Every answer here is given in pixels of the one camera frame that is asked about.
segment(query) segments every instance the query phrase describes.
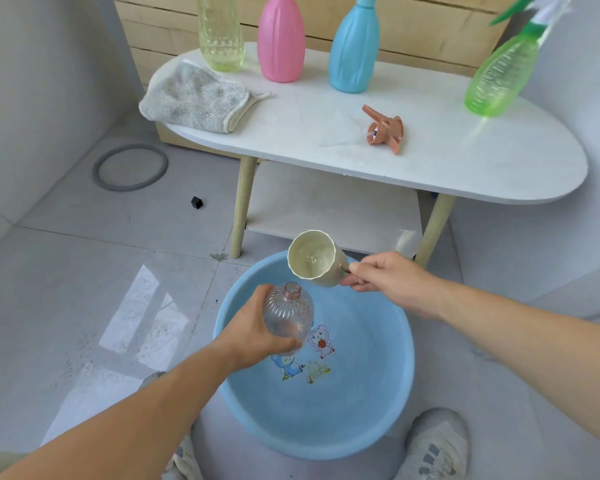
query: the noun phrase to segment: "small black block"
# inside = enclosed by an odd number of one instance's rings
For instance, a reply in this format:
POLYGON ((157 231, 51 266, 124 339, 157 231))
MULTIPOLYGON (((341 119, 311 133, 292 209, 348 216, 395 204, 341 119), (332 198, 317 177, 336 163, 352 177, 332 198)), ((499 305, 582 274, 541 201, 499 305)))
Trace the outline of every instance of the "small black block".
POLYGON ((202 200, 200 200, 198 197, 193 197, 193 199, 191 199, 191 204, 196 209, 199 209, 200 207, 202 207, 202 200))

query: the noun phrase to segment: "lower shelf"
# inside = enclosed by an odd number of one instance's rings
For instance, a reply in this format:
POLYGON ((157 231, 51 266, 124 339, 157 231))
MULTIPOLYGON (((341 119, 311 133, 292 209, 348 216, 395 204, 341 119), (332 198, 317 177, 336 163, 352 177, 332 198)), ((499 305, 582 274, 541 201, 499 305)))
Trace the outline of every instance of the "lower shelf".
POLYGON ((247 229, 288 239, 320 229, 346 250, 405 257, 422 240, 415 190, 272 161, 256 172, 247 229))

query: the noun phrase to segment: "white table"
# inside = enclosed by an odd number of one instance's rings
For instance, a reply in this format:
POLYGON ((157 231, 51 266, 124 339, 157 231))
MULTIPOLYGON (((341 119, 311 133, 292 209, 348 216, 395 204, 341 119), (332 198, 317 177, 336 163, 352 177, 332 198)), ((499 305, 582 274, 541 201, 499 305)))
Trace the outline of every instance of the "white table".
MULTIPOLYGON (((419 244, 415 260, 426 266, 456 197, 544 203, 572 192, 587 176, 584 151, 560 121, 522 98, 498 118, 480 118, 463 106, 469 83, 464 76, 376 62, 368 90, 351 95, 329 85, 325 52, 307 50, 300 80, 279 84, 260 73, 256 44, 247 43, 246 49, 243 69, 224 76, 239 80, 254 93, 271 91, 272 98, 256 103, 231 134, 167 125, 195 143, 244 155, 233 223, 233 258, 242 250, 250 200, 252 207, 259 206, 254 230, 295 237, 294 223, 300 222, 305 230, 337 221, 335 226, 344 232, 334 236, 336 242, 366 252, 375 252, 378 246, 391 250, 389 243, 399 242, 399 233, 405 232, 402 237, 406 235, 407 241, 411 233, 415 235, 411 247, 419 244), (367 144, 371 119, 362 112, 363 104, 402 118, 406 138, 398 156, 386 145, 367 144), (258 158, 272 163, 261 165, 252 198, 258 158), (294 170, 288 165, 304 170, 290 173, 294 170), (334 174, 358 177, 367 185, 334 174), (422 241, 417 198, 414 204, 415 192, 410 189, 440 193, 422 241), (300 206, 299 213, 289 218, 287 210, 293 203, 300 206), (344 207, 336 214, 327 212, 341 204, 344 207), (363 213, 356 211, 361 205, 375 208, 371 220, 352 223, 353 216, 363 213), (347 236, 361 237, 347 245, 342 242, 347 236)), ((205 64, 199 50, 180 55, 154 74, 150 86, 180 59, 205 64)))

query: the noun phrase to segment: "gray tile floor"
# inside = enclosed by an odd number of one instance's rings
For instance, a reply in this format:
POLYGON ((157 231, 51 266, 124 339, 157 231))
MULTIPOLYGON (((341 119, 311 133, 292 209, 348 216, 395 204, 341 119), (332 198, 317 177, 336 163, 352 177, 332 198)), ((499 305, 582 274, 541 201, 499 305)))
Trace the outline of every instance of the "gray tile floor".
MULTIPOLYGON (((243 256, 222 259, 239 166, 232 159, 164 146, 171 165, 155 185, 118 194, 92 183, 99 154, 155 138, 129 117, 0 243, 0 450, 37 448, 204 346, 236 279, 288 247, 247 232, 243 256), (202 209, 192 208, 193 195, 202 209)), ((153 166, 133 155, 103 171, 141 179, 153 166)), ((448 230, 429 269, 461 281, 448 230)), ((415 383, 402 418, 375 447, 334 462, 289 459, 257 444, 216 395, 196 427, 208 480, 384 480, 397 469, 408 424, 433 406, 467 419, 473 479, 600 478, 592 437, 454 330, 409 321, 415 383)))

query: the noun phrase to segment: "plastic bottle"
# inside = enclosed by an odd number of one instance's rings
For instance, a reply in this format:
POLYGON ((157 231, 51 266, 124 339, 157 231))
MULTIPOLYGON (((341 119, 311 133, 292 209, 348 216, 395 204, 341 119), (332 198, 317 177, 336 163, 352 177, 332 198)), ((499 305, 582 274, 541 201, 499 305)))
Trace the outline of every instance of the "plastic bottle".
POLYGON ((329 83, 344 93, 366 90, 380 49, 376 0, 357 0, 331 44, 329 83))
POLYGON ((304 23, 295 0, 269 0, 258 27, 258 60, 275 82, 300 78, 304 64, 304 23))
POLYGON ((200 51, 211 69, 231 72, 244 62, 244 40, 235 0, 198 0, 200 51))
POLYGON ((531 78, 541 38, 557 8, 558 4, 552 3, 540 10, 519 35, 505 42, 481 65, 464 97, 467 109, 492 118, 509 107, 531 78))
POLYGON ((273 335, 303 342, 313 324, 313 300, 295 282, 272 288, 264 300, 264 323, 273 335))

